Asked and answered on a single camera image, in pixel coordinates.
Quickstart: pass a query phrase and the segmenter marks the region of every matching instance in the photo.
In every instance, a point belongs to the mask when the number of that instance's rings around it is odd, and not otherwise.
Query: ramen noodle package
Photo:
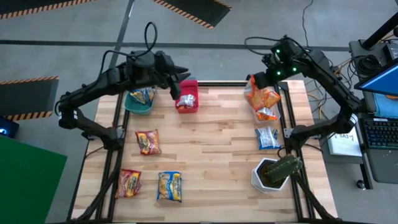
[[[253,75],[251,75],[244,89],[244,97],[255,112],[264,107],[271,108],[280,100],[280,96],[276,92],[269,91],[265,88],[261,90],[258,89],[254,83]]]
[[[259,150],[280,149],[278,142],[278,130],[272,127],[257,128],[256,134],[259,140]]]
[[[169,199],[182,202],[180,172],[168,171],[159,173],[159,186],[156,199]]]
[[[142,155],[162,153],[159,147],[159,134],[155,131],[136,131],[137,142]]]
[[[121,169],[119,174],[118,191],[115,197],[132,197],[141,187],[141,172],[136,170]]]

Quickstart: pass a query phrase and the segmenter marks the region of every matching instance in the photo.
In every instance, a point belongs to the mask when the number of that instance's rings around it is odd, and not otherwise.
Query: green cactus toy
[[[263,184],[268,187],[278,187],[290,174],[297,172],[302,167],[302,161],[292,155],[285,156],[273,164],[266,166],[262,171]]]

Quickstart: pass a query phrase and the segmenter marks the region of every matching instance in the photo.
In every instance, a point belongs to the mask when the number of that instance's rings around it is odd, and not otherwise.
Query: red basket
[[[195,104],[193,108],[184,108],[178,109],[177,103],[179,103],[180,99],[175,101],[175,109],[179,113],[196,113],[199,109],[199,94],[198,94],[198,80],[184,80],[180,83],[181,88],[181,96],[182,95],[193,95],[195,96]]]

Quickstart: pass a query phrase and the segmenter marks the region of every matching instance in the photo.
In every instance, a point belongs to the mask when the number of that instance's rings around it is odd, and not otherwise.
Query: white planter
[[[284,188],[284,185],[286,184],[289,177],[286,177],[286,179],[284,180],[284,183],[279,188],[267,187],[261,183],[260,177],[257,174],[257,170],[260,168],[261,164],[264,161],[276,162],[277,160],[263,158],[262,161],[259,163],[259,165],[256,168],[254,168],[251,172],[251,184],[253,185],[253,187],[255,187],[257,190],[261,191],[262,193],[282,190],[282,188]]]

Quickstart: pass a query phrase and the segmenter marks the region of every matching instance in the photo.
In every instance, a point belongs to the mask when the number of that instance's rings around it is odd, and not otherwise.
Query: white paper
[[[362,156],[355,127],[347,134],[335,134],[328,144],[331,155]]]

